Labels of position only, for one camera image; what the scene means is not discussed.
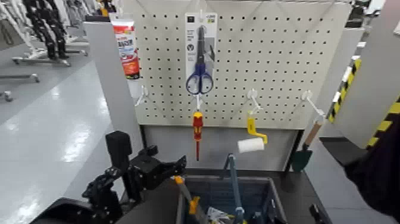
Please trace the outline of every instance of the red product package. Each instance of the red product package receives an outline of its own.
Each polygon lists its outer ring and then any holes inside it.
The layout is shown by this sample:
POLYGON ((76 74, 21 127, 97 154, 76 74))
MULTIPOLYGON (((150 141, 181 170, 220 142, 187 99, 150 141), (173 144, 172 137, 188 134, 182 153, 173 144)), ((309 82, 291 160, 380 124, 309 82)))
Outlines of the red product package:
POLYGON ((126 78, 140 78, 134 21, 113 21, 112 25, 126 78))

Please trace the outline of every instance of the yellow and black striped tape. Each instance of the yellow and black striped tape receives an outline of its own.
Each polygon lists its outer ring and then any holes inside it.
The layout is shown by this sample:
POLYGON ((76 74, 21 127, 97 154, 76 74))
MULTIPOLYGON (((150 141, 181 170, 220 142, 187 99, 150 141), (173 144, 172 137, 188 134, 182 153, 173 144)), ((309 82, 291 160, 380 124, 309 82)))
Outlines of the yellow and black striped tape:
POLYGON ((390 107, 389 112, 387 112, 385 119, 378 126, 374 136, 369 140, 367 148, 366 148, 367 150, 374 147, 377 144, 377 142, 379 141, 379 139, 383 137, 385 132, 390 131, 390 127, 392 126, 393 122, 396 119, 398 119, 397 116, 399 116, 399 115, 400 115, 400 97, 390 107))
POLYGON ((353 83, 355 74, 360 69, 360 65, 361 65, 361 59, 355 60, 347 80, 342 81, 342 83, 340 84, 340 88, 339 88, 340 96, 337 99, 337 102, 333 103, 333 107, 331 108, 330 113, 328 115, 328 119, 331 123, 333 123, 333 121, 335 120, 335 116, 338 114, 338 112, 340 110, 340 106, 342 105, 343 101, 345 100, 346 94, 347 94, 351 84, 353 83))

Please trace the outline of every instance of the product label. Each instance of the product label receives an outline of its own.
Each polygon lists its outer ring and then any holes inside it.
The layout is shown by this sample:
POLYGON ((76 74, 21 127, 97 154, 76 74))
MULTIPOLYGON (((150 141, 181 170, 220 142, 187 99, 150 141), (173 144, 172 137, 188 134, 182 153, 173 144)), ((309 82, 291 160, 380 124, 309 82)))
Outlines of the product label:
POLYGON ((118 21, 113 23, 122 67, 127 79, 140 78, 138 48, 136 46, 135 27, 133 24, 133 21, 118 21))
POLYGON ((198 30, 204 28, 204 60, 206 71, 213 76, 215 62, 215 46, 217 45, 217 19, 216 13, 186 13, 185 38, 186 38, 186 78, 195 71, 198 48, 198 30))

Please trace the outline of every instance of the pegboard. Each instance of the pegboard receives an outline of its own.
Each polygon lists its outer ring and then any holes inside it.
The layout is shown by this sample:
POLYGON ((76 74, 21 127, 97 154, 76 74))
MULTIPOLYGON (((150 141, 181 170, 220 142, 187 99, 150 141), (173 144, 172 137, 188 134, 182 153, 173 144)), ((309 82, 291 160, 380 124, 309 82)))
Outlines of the pegboard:
MULTIPOLYGON (((142 125, 192 125, 196 99, 185 88, 185 13, 196 1, 130 1, 140 72, 149 95, 142 125)), ((257 127, 304 129, 313 113, 301 94, 319 95, 350 12, 344 2, 207 1, 218 14, 214 89, 202 96, 204 126, 246 127, 252 88, 264 108, 257 127)))

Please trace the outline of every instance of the blue scissors handle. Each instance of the blue scissors handle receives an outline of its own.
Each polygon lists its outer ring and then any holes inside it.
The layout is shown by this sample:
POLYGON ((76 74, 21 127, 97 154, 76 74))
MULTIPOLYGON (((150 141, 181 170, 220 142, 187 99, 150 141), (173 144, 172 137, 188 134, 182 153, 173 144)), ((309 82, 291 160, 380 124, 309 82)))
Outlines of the blue scissors handle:
POLYGON ((191 76, 189 76, 189 78, 186 81, 186 90, 194 95, 206 94, 212 90, 213 86, 214 86, 213 79, 210 76, 210 74, 208 74, 205 71, 205 64, 204 63, 196 63, 195 72, 191 76), (206 89, 203 88, 204 80, 208 80, 208 84, 209 84, 207 86, 208 88, 206 88, 206 89))

